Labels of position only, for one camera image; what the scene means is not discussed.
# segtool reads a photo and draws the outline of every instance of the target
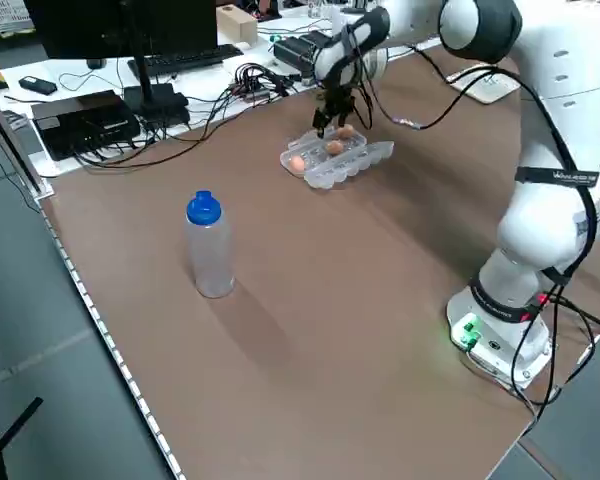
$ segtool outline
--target white desk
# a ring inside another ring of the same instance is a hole
[[[316,22],[315,19],[308,17],[307,7],[283,10],[281,14],[283,18],[262,23],[259,25],[259,29],[266,31],[275,29],[297,29],[301,31],[299,33],[300,35],[306,33],[307,29],[304,27]],[[331,22],[326,19],[322,20],[319,23],[312,25],[311,29],[330,30]],[[275,57],[270,51],[272,45],[269,41],[270,36],[270,33],[260,33],[258,43],[254,46],[249,46],[242,43],[238,44],[238,47],[244,52],[245,55],[229,59],[222,65],[215,65],[190,72],[181,72],[178,74],[175,80],[171,80],[169,76],[165,76],[164,80],[162,78],[160,80],[161,82],[170,81],[174,87],[174,90],[182,93],[185,96],[215,100],[232,81],[233,73],[235,72],[236,67],[247,62],[261,64],[280,74],[288,75],[291,73],[297,73],[296,70],[288,67],[287,65],[276,62]],[[218,43],[223,44],[231,42],[227,37],[225,37],[224,34],[219,32]],[[439,40],[435,39],[426,42],[424,45],[422,45],[422,47],[429,48],[437,44],[439,44]],[[406,52],[407,49],[398,47],[392,50],[393,51],[391,52],[391,55],[396,55],[398,53],[402,53],[402,51]],[[22,115],[26,115],[28,118],[32,118],[31,104],[19,103],[6,99],[4,98],[5,95],[12,96],[20,100],[53,101],[105,90],[114,90],[116,93],[120,94],[122,91],[121,87],[139,85],[138,80],[127,65],[128,60],[129,57],[108,59],[104,68],[93,72],[95,75],[104,78],[106,81],[103,81],[95,76],[91,77],[75,92],[63,88],[59,82],[59,77],[63,73],[82,75],[89,72],[84,60],[46,60],[44,62],[37,62],[20,67],[5,69],[2,71],[2,74],[4,75],[10,88],[8,90],[0,91],[0,109],[12,110]],[[24,90],[19,86],[18,80],[25,76],[34,76],[44,80],[52,81],[58,86],[58,91],[52,95],[44,96]],[[65,76],[62,83],[66,87],[73,89],[78,87],[85,78],[86,75],[84,78]],[[304,91],[307,89],[307,87],[300,86],[299,84],[296,85],[296,88],[298,91]],[[201,122],[208,117],[210,104],[196,102],[194,100],[189,100],[189,102],[188,109],[191,112],[190,124],[193,127],[200,126],[202,124]],[[236,101],[227,109],[226,116],[230,117],[236,115],[247,109],[250,105],[251,104],[247,102]],[[184,125],[179,125],[170,128],[168,133],[170,135],[176,135],[186,130],[187,127]],[[141,138],[144,138],[144,134],[138,137],[138,139]],[[38,173],[45,177],[55,177],[81,167],[81,165],[73,158],[56,162],[51,159],[50,155],[46,151],[32,155],[31,160]]]

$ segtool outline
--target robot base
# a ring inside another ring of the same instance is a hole
[[[451,327],[451,341],[464,352],[470,343],[475,342],[471,358],[499,382],[511,385],[513,355],[529,323],[507,323],[489,315],[478,306],[468,287],[449,301],[447,319]],[[527,388],[550,358],[549,329],[538,317],[516,361],[516,385]]]

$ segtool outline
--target cardboard box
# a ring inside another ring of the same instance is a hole
[[[233,43],[246,42],[255,45],[258,41],[258,20],[235,5],[216,8],[218,30]]]

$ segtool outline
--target black keyboard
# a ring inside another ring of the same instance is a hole
[[[147,57],[147,72],[149,77],[157,75],[170,75],[173,73],[184,72],[187,70],[195,70],[196,68],[208,67],[222,63],[227,58],[237,57],[242,55],[240,49],[233,45],[218,45],[211,50],[204,52],[196,52],[193,54],[176,54],[176,55],[156,55]],[[138,78],[138,68],[136,61],[131,59],[128,62],[129,68]]]

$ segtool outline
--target blue bottle cap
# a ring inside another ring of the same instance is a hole
[[[196,192],[187,205],[187,218],[194,225],[213,225],[222,215],[222,207],[208,190]]]

